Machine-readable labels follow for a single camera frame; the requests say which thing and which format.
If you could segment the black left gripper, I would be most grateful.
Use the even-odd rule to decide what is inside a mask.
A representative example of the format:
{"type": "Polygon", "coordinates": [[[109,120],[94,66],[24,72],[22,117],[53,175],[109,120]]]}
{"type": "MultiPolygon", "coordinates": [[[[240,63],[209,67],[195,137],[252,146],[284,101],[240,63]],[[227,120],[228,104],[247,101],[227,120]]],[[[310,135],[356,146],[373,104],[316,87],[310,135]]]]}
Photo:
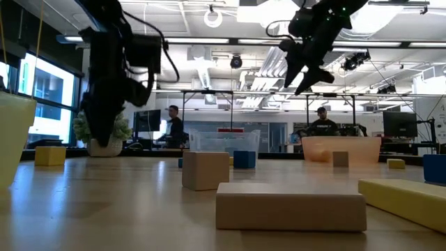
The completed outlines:
{"type": "Polygon", "coordinates": [[[99,145],[108,146],[117,108],[125,101],[144,106],[151,90],[127,76],[123,42],[112,33],[89,36],[89,90],[83,93],[82,110],[91,133],[99,145]]]}

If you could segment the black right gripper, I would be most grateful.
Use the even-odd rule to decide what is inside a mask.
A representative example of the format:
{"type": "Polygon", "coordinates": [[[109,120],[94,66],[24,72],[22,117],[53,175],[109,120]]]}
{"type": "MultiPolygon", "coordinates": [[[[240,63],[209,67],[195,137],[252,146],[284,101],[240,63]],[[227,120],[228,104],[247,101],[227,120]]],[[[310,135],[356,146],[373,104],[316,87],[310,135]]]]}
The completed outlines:
{"type": "Polygon", "coordinates": [[[323,64],[323,58],[342,29],[351,28],[351,19],[348,15],[326,15],[316,26],[312,37],[305,43],[305,57],[302,55],[303,44],[294,40],[284,39],[280,43],[280,50],[286,52],[287,73],[284,86],[289,87],[293,80],[304,68],[305,64],[309,70],[295,90],[296,95],[305,92],[318,82],[333,83],[334,75],[319,68],[323,64]]]}

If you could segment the yellow cube block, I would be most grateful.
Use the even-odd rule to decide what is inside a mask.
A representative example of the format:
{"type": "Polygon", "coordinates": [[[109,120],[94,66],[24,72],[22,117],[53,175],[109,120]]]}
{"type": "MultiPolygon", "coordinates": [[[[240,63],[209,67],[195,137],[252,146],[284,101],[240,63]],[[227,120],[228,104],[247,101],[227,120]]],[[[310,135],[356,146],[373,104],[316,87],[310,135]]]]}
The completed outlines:
{"type": "Polygon", "coordinates": [[[34,163],[37,166],[61,166],[65,164],[66,147],[37,146],[34,163]]]}

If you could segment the large natural wood cube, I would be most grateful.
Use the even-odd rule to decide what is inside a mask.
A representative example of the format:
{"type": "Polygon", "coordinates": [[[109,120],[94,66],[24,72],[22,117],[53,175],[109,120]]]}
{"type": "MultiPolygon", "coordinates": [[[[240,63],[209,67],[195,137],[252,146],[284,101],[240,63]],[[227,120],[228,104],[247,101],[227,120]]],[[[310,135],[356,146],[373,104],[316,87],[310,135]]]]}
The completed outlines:
{"type": "Polygon", "coordinates": [[[229,161],[227,152],[184,152],[182,186],[193,191],[218,189],[229,182],[229,161]]]}

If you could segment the long natural wood block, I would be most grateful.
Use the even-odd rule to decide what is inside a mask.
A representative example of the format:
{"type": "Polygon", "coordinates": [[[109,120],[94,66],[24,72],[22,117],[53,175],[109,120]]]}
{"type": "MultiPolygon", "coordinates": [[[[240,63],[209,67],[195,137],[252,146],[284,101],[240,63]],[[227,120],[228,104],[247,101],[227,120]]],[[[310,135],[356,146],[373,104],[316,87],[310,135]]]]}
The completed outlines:
{"type": "Polygon", "coordinates": [[[215,226],[225,230],[367,230],[365,198],[336,188],[274,183],[221,183],[215,226]]]}

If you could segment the long blue block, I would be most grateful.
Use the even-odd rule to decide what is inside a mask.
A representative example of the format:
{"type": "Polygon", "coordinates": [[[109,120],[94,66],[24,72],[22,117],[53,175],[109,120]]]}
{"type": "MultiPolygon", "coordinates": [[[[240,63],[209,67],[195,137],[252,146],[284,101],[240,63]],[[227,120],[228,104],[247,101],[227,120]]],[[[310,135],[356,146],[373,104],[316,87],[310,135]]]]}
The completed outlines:
{"type": "Polygon", "coordinates": [[[446,184],[446,155],[424,155],[423,171],[426,182],[446,184]]]}

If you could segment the artificial green potted plant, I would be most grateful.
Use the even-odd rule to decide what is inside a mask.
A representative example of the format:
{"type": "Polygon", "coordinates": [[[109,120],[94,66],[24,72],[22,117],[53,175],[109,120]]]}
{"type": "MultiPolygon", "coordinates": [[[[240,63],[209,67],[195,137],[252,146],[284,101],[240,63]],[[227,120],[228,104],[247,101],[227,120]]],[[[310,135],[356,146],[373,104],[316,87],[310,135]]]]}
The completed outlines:
{"type": "Polygon", "coordinates": [[[98,141],[91,136],[91,132],[83,112],[80,112],[73,120],[73,129],[76,139],[86,145],[86,150],[91,157],[116,157],[123,149],[123,142],[132,136],[129,120],[121,112],[114,121],[107,146],[99,145],[98,141]]]}

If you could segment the black computer monitor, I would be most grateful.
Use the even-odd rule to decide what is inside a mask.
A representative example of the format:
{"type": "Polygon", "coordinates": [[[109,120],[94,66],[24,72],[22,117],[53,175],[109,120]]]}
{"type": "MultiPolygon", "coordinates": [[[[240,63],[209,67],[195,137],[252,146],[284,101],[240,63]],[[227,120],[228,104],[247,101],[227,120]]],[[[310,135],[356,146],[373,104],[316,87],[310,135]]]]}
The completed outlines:
{"type": "Polygon", "coordinates": [[[146,110],[134,113],[133,139],[139,139],[140,132],[157,132],[160,130],[161,110],[146,110]]]}
{"type": "Polygon", "coordinates": [[[383,112],[383,127],[386,137],[416,137],[417,115],[408,112],[383,112]]]}

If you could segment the person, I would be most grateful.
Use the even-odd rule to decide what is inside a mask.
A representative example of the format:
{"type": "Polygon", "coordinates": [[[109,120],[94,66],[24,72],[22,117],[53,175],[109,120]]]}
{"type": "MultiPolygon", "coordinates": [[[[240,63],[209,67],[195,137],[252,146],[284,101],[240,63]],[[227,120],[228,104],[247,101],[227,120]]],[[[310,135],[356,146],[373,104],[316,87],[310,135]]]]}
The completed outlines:
{"type": "Polygon", "coordinates": [[[165,135],[166,136],[166,142],[167,142],[167,148],[169,149],[177,149],[180,148],[181,144],[183,143],[183,122],[178,117],[179,109],[175,105],[169,106],[169,117],[170,120],[168,121],[169,126],[169,132],[165,135]]]}
{"type": "Polygon", "coordinates": [[[309,127],[313,136],[337,136],[339,134],[338,126],[328,118],[326,108],[319,107],[317,109],[317,115],[318,119],[309,127]]]}

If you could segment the small natural wood cube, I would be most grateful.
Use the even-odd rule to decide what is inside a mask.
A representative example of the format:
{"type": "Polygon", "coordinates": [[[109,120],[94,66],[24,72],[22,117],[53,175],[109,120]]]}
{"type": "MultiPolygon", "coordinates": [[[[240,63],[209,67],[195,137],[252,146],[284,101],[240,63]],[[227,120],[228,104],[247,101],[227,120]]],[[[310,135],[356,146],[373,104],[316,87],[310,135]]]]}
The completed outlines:
{"type": "Polygon", "coordinates": [[[348,151],[333,151],[332,164],[333,167],[349,167],[348,151]]]}

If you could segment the orange plastic bin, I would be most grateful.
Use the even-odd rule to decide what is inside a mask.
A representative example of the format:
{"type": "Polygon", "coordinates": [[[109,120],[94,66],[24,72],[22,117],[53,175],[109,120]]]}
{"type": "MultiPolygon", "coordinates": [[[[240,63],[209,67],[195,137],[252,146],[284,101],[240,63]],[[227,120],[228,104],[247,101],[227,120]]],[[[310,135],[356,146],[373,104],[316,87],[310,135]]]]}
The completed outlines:
{"type": "Polygon", "coordinates": [[[380,137],[313,136],[301,139],[306,153],[317,150],[348,151],[350,163],[375,164],[380,155],[380,137]]]}

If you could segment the clear plastic bin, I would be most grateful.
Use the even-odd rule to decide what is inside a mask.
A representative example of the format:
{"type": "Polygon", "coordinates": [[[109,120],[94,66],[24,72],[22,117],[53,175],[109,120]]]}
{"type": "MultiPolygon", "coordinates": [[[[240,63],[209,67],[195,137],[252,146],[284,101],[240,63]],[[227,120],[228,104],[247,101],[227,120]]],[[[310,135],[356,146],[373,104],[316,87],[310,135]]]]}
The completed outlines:
{"type": "Polygon", "coordinates": [[[228,152],[232,157],[234,151],[254,151],[258,153],[260,130],[251,132],[189,132],[190,151],[228,152]]]}

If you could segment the long yellow block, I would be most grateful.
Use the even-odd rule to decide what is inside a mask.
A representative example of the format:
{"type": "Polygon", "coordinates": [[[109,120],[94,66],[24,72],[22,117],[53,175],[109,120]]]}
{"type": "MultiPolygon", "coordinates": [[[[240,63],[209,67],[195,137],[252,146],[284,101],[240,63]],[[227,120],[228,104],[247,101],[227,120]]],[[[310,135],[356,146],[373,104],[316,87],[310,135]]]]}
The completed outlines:
{"type": "Polygon", "coordinates": [[[446,187],[401,179],[360,179],[366,203],[446,234],[446,187]]]}

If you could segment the black overhead frame beam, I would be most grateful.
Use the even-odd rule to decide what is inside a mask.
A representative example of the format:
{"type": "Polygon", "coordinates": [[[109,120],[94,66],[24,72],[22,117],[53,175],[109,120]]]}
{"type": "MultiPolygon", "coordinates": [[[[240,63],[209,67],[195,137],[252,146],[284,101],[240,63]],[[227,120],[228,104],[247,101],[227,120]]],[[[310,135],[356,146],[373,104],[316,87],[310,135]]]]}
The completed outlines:
{"type": "MultiPolygon", "coordinates": [[[[193,38],[193,37],[166,37],[165,40],[167,41],[167,38],[193,38]]],[[[281,38],[227,38],[229,39],[228,44],[173,44],[168,42],[169,45],[222,45],[222,46],[253,46],[253,45],[241,45],[238,43],[238,39],[280,39],[281,38]]],[[[409,44],[416,43],[416,42],[446,42],[446,41],[413,41],[413,40],[397,40],[397,41],[388,41],[388,40],[336,40],[336,41],[383,41],[383,42],[400,42],[401,45],[399,47],[343,47],[343,48],[368,48],[368,49],[398,49],[398,50],[446,50],[445,49],[434,49],[434,48],[416,48],[416,47],[409,47],[409,44]]],[[[76,45],[87,45],[89,42],[82,42],[82,43],[69,43],[69,44],[76,44],[76,45]]]]}

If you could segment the black aluminium table frame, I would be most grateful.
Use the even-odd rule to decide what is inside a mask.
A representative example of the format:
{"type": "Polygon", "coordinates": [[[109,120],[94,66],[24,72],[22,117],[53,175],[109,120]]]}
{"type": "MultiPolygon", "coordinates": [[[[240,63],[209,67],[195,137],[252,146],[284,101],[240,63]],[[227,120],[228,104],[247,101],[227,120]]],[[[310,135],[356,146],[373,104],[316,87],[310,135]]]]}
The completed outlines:
{"type": "MultiPolygon", "coordinates": [[[[66,158],[88,157],[86,149],[67,149],[66,158]]],[[[119,157],[144,157],[144,158],[181,158],[182,151],[133,151],[124,149],[118,155],[119,157]]],[[[398,158],[406,162],[407,165],[422,166],[424,158],[415,155],[385,155],[379,156],[379,162],[387,162],[387,159],[398,158]]],[[[20,161],[32,161],[35,159],[35,151],[23,150],[20,161]]],[[[302,153],[259,153],[259,160],[303,160],[302,153]]]]}

